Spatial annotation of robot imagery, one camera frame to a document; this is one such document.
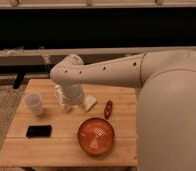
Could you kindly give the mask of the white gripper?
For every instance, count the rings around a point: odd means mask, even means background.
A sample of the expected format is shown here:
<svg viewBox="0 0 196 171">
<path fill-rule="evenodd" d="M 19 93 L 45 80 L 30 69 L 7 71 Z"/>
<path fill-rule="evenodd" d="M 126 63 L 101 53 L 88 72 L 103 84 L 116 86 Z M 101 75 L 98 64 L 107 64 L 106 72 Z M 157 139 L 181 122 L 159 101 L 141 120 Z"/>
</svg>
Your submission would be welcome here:
<svg viewBox="0 0 196 171">
<path fill-rule="evenodd" d="M 65 104 L 79 105 L 83 103 L 84 93 L 79 84 L 62 85 L 62 98 Z"/>
</svg>

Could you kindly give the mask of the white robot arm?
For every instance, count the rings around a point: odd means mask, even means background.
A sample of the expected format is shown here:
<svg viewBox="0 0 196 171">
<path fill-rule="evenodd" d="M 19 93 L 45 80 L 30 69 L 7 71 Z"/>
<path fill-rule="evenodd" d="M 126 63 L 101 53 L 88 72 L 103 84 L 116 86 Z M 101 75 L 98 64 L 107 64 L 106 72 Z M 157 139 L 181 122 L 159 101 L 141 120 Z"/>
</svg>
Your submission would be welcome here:
<svg viewBox="0 0 196 171">
<path fill-rule="evenodd" d="M 77 101 L 82 83 L 137 88 L 139 171 L 196 171 L 196 51 L 142 53 L 90 65 L 69 55 L 50 77 L 68 103 Z"/>
</svg>

